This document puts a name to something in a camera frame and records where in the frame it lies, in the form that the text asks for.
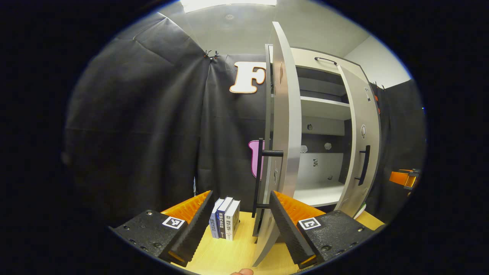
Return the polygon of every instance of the cabinet handle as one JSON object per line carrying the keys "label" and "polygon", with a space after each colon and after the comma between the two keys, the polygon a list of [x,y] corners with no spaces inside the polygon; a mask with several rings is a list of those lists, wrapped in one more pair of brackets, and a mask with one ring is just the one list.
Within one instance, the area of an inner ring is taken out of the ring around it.
{"label": "cabinet handle", "polygon": [[365,180],[365,174],[367,174],[368,160],[370,158],[370,145],[367,145],[365,147],[365,150],[360,150],[360,153],[365,153],[365,161],[363,162],[362,175],[360,177],[355,177],[356,180],[360,180],[358,182],[358,186],[363,184],[363,181]]}
{"label": "cabinet handle", "polygon": [[322,58],[322,57],[314,57],[314,60],[318,60],[318,59],[324,59],[324,60],[328,60],[328,61],[331,61],[333,62],[335,65],[338,65],[338,63],[336,63],[335,61],[331,60],[331,59],[326,59],[326,58]]}
{"label": "cabinet handle", "polygon": [[256,214],[256,208],[268,208],[267,205],[258,204],[258,191],[260,189],[260,181],[262,177],[262,157],[283,157],[284,151],[277,150],[263,150],[263,138],[258,139],[258,161],[256,167],[256,182],[255,182],[255,196],[253,197],[253,212],[251,217],[254,218]]}

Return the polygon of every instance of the wooden table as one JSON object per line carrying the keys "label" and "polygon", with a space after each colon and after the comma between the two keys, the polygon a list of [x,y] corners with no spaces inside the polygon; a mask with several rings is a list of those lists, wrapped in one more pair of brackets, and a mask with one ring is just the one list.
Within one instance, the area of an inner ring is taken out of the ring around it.
{"label": "wooden table", "polygon": [[[288,275],[299,270],[285,243],[274,244],[265,259],[257,267],[252,267],[257,239],[252,236],[254,219],[251,213],[240,212],[240,220],[233,241],[212,238],[210,227],[207,227],[192,261],[183,269],[202,275],[230,275],[242,268],[252,269],[254,275]],[[383,224],[365,211],[357,221],[372,230]]]}

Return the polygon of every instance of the black curtain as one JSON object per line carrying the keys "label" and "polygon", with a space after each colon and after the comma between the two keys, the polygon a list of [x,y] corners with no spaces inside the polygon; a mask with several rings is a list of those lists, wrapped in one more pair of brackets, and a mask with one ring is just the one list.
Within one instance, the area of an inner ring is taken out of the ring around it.
{"label": "black curtain", "polygon": [[238,61],[265,62],[265,55],[225,55],[211,62],[202,108],[197,188],[214,190],[214,199],[241,200],[241,211],[251,212],[255,177],[248,143],[265,134],[266,82],[257,85],[253,79],[256,93],[230,92]]}
{"label": "black curtain", "polygon": [[410,192],[390,182],[392,171],[422,169],[426,152],[426,122],[421,94],[414,80],[386,88],[372,84],[378,97],[381,151],[366,211],[390,223],[408,200]]}
{"label": "black curtain", "polygon": [[104,223],[193,196],[209,60],[175,23],[153,13],[89,63],[67,112],[65,163]]}

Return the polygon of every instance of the open cabinet door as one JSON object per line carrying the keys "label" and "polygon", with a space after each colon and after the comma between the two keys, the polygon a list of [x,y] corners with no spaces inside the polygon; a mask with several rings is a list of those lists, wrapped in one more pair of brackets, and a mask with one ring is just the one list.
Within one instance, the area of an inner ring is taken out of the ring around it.
{"label": "open cabinet door", "polygon": [[[267,203],[272,190],[293,197],[299,171],[302,135],[301,99],[294,58],[281,26],[278,22],[273,22],[273,26],[275,30],[273,32],[273,89],[275,99],[273,103],[274,122],[271,150],[284,151],[284,156],[282,158],[272,157],[269,160],[271,166],[268,171],[267,194],[265,194]],[[266,209],[253,257],[254,267],[264,259],[279,234],[270,209]]]}
{"label": "open cabinet door", "polygon": [[372,89],[360,66],[338,70],[345,83],[352,115],[352,157],[345,187],[336,204],[354,217],[370,192],[378,167],[380,152],[380,119]]}

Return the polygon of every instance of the ceiling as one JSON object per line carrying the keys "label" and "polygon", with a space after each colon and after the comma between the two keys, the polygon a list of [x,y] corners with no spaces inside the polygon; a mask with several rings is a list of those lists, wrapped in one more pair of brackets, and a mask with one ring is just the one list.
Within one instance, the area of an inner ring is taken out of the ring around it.
{"label": "ceiling", "polygon": [[369,33],[329,7],[310,0],[277,0],[276,6],[234,4],[185,13],[180,1],[159,12],[204,50],[219,54],[264,54],[277,21],[289,44],[344,57]]}

